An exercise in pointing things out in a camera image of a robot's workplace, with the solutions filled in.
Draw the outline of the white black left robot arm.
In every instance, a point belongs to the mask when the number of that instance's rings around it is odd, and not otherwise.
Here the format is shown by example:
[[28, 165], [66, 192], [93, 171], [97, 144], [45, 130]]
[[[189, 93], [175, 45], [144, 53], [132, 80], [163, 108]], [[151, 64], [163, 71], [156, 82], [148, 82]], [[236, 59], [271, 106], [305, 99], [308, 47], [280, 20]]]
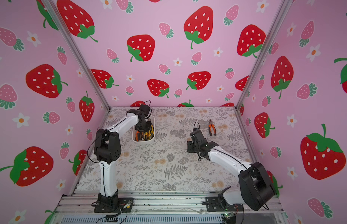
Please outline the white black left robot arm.
[[98, 202], [108, 206], [118, 204], [118, 188], [116, 186], [116, 161], [122, 153], [120, 137], [134, 127], [139, 132], [152, 129], [150, 116], [152, 109], [141, 105], [139, 109], [130, 109], [126, 116], [107, 129], [96, 132], [94, 154], [101, 169], [101, 189]]

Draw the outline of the white plastic storage box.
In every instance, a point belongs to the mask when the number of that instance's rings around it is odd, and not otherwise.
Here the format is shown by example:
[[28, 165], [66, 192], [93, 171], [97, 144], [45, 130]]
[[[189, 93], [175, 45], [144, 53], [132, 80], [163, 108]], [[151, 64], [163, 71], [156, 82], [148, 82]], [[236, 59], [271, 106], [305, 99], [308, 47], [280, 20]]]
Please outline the white plastic storage box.
[[134, 126], [133, 129], [132, 129], [132, 140], [133, 140], [133, 142], [135, 144], [137, 144], [137, 145], [147, 145], [147, 144], [151, 144], [151, 143], [154, 142], [154, 139], [155, 139], [155, 117], [151, 116], [150, 119], [151, 119], [151, 124], [153, 124], [153, 126], [154, 126], [154, 137], [153, 137], [153, 139], [150, 140], [150, 141], [146, 141], [144, 139], [145, 132], [142, 132], [143, 139], [141, 141], [135, 141], [136, 130], [135, 130], [135, 126]]

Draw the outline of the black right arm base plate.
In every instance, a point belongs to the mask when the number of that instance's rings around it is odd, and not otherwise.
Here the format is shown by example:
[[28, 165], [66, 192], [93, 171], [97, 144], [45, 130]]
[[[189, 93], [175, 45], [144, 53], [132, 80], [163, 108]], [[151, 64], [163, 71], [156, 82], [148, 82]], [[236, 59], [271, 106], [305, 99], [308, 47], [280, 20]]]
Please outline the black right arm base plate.
[[202, 205], [206, 206], [208, 212], [241, 212], [244, 210], [243, 204], [228, 204], [223, 197], [206, 197]]

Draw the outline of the yellow black handled pliers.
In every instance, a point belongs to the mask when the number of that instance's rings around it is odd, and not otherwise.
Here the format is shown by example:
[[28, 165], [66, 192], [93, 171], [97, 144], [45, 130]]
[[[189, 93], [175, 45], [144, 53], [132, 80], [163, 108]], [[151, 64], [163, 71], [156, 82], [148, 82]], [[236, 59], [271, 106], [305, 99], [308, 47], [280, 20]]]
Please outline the yellow black handled pliers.
[[150, 130], [148, 132], [145, 132], [144, 134], [144, 139], [146, 141], [150, 141], [153, 139], [153, 137], [154, 137], [154, 126], [153, 124], [151, 124]]

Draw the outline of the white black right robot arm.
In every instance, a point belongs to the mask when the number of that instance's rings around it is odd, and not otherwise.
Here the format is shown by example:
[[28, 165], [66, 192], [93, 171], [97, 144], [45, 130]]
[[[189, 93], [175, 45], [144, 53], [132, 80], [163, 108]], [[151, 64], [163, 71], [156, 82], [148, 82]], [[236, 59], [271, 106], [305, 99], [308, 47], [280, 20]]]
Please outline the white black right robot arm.
[[241, 211], [244, 204], [253, 211], [269, 209], [266, 204], [276, 195], [276, 190], [261, 163], [241, 160], [224, 151], [215, 142], [199, 146], [193, 141], [188, 141], [187, 152], [196, 153], [199, 160], [207, 159], [217, 163], [238, 179], [239, 189], [227, 187], [218, 194], [217, 199], [207, 199], [204, 204], [208, 206], [208, 210], [217, 208], [222, 211]]

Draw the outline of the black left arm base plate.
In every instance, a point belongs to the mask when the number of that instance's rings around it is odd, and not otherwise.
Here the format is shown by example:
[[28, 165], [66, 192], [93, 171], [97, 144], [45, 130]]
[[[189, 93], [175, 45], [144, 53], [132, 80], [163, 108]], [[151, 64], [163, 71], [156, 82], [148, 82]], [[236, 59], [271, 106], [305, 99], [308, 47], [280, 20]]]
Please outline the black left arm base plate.
[[94, 213], [131, 213], [133, 201], [132, 197], [114, 198], [111, 202], [97, 201]]

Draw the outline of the orange handled pliers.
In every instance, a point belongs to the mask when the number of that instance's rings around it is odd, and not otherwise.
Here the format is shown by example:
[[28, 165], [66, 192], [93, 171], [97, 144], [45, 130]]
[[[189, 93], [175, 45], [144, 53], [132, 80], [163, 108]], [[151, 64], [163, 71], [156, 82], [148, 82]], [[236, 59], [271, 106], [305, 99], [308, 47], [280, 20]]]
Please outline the orange handled pliers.
[[209, 119], [209, 135], [217, 136], [215, 124], [213, 123], [212, 119]]

